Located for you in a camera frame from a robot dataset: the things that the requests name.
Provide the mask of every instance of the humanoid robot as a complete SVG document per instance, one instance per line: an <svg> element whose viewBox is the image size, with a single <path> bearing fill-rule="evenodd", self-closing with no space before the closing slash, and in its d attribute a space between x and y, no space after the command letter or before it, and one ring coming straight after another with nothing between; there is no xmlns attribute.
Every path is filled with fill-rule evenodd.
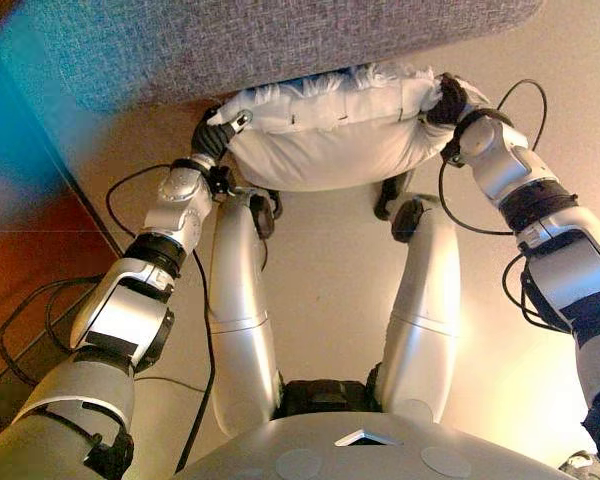
<svg viewBox="0 0 600 480"><path fill-rule="evenodd" d="M475 108L443 79L423 121L455 125L443 158L469 165L525 258L523 289L552 329L572 334L589 406L583 425L600 456L600 222L567 192L501 112ZM366 385L283 381L258 265L271 234L270 193L236 187L218 167L250 121L194 132L173 162L144 228L78 314L74 353L34 390L0 435L0 478L117 479L129 466L133 376L155 363L167 307L212 199L222 197L205 309L215 359L213 405L234 437L175 478L570 478L439 425L454 361L460 276L453 222L436 197L402 197L392 232L409 243L381 363Z"/></svg>

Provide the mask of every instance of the gray fabric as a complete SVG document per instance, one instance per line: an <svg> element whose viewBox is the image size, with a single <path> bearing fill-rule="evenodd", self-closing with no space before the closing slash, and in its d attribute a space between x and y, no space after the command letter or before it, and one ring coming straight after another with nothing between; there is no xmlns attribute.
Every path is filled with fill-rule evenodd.
<svg viewBox="0 0 600 480"><path fill-rule="evenodd" d="M178 103L513 27L541 0L31 0L52 63L94 110Z"/></svg>

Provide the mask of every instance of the black joint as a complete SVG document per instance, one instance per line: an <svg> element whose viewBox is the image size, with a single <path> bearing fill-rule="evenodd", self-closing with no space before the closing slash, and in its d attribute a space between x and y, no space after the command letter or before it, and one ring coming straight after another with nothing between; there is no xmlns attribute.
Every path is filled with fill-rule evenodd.
<svg viewBox="0 0 600 480"><path fill-rule="evenodd" d="M127 248L124 258L137 258L152 263L171 277L177 278L187 252L164 235L143 233Z"/></svg>
<svg viewBox="0 0 600 480"><path fill-rule="evenodd" d="M89 452L84 465L107 480L120 480L133 459L133 439L124 429L110 447L98 443Z"/></svg>
<svg viewBox="0 0 600 480"><path fill-rule="evenodd" d="M223 167L211 167L209 170L209 177L207 178L207 184L211 193L227 193L233 182L231 176L231 169L227 166Z"/></svg>
<svg viewBox="0 0 600 480"><path fill-rule="evenodd" d="M160 290L153 285L149 285L148 283L133 277L123 278L119 285L122 285L129 290L133 290L134 292L138 292L145 297L158 300L160 303L167 303L171 293L173 292L173 287L171 285L168 285L164 290Z"/></svg>
<svg viewBox="0 0 600 480"><path fill-rule="evenodd" d="M402 204L391 225L391 235L393 235L394 240L401 243L409 243L423 213L424 207L422 206L422 202L417 198Z"/></svg>
<svg viewBox="0 0 600 480"><path fill-rule="evenodd" d="M104 363L110 367L117 368L126 375L129 375L129 367L131 366L131 359L128 355L119 354L113 350L108 350L93 345L88 345L78 350L72 361L74 363Z"/></svg>
<svg viewBox="0 0 600 480"><path fill-rule="evenodd" d="M565 208L577 207L577 195L571 195L555 180L541 180L518 188L500 205L509 228L516 233Z"/></svg>
<svg viewBox="0 0 600 480"><path fill-rule="evenodd" d="M357 381L295 380L284 387L274 418L318 412L379 412L365 386Z"/></svg>
<svg viewBox="0 0 600 480"><path fill-rule="evenodd" d="M442 155L442 159L446 162L454 159L455 157L460 155L460 138L462 138L462 134L469 128L469 126L481 119L482 117L490 117L495 118L496 120L500 120L502 123L513 127L513 123L509 120L504 113L500 110L495 110L493 108L479 108L474 110L473 112L467 114L460 123L456 126L453 131L453 138L447 145L445 145L444 149L440 152Z"/></svg>
<svg viewBox="0 0 600 480"><path fill-rule="evenodd" d="M249 209L251 210L251 216L253 217L258 237L261 240L271 237L275 228L275 222L269 200L261 195L253 195L249 201Z"/></svg>
<svg viewBox="0 0 600 480"><path fill-rule="evenodd" d="M149 368L151 365L160 360L160 355L162 355L162 349L165 343L167 343L167 338L169 338L169 334L171 333L171 327L173 327L175 320L176 317L173 314L173 312L167 309L167 313L165 314L164 319L162 320L162 324L158 329L158 333L156 333L156 336L151 342L151 345L149 345L149 348L147 349L144 356L136 366L136 373Z"/></svg>
<svg viewBox="0 0 600 480"><path fill-rule="evenodd" d="M389 220L391 213L387 210L387 204L398 198L398 176L387 178L382 181L382 190L376 205L373 207L373 213L378 220Z"/></svg>
<svg viewBox="0 0 600 480"><path fill-rule="evenodd" d="M269 192L269 197L271 197L273 203L276 204L275 208L273 209L273 219L278 220L284 211L282 199L280 198L280 192L278 190L267 190L267 192Z"/></svg>
<svg viewBox="0 0 600 480"><path fill-rule="evenodd" d="M467 92L450 73L440 79L442 99L427 112L427 121L442 125L455 125L467 104Z"/></svg>

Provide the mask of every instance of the beige floor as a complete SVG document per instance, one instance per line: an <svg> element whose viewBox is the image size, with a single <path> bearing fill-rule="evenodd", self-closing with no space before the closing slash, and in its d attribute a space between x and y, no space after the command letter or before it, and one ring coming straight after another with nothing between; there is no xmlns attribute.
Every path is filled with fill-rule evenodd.
<svg viewBox="0 0 600 480"><path fill-rule="evenodd" d="M474 81L497 100L522 77L541 81L550 102L539 154L564 185L600 217L600 2L549 0L521 28L412 55ZM533 136L541 115L535 92L521 90L507 111ZM94 127L85 140L69 135L58 115L38 102L45 122L87 195L101 212L117 178L187 152L195 114L190 106L117 116L60 106ZM438 161L416 175L413 189L433 192ZM124 220L138 227L159 175L128 185L115 198ZM451 171L453 209L475 224L502 227L468 170ZM372 186L317 194L285 194L285 213L271 239L265 272L279 367L287 379L364 380L380 359L384 328L406 258L388 226L372 213ZM105 218L108 225L112 223ZM209 263L213 216L199 250ZM121 244L127 240L116 234ZM457 368L443 423L558 465L590 448L580 427L586 414L573 342L528 327L499 286L516 253L510 239L459 232L463 292ZM177 323L162 360L145 375L203 386L207 356L202 290L188 261L173 297ZM133 434L136 456L126 479L167 478L173 471L200 395L160 381L137 386ZM190 461L226 441L210 408Z"/></svg>

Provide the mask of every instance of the white pillow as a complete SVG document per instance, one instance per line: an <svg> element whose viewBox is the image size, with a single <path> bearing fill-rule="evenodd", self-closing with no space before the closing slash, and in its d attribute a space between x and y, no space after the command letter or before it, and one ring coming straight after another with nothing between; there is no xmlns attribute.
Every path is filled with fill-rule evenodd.
<svg viewBox="0 0 600 480"><path fill-rule="evenodd" d="M209 123L253 113L229 149L254 185L328 190L380 181L439 153L453 127L421 113L441 96L431 69L370 64L244 90Z"/></svg>

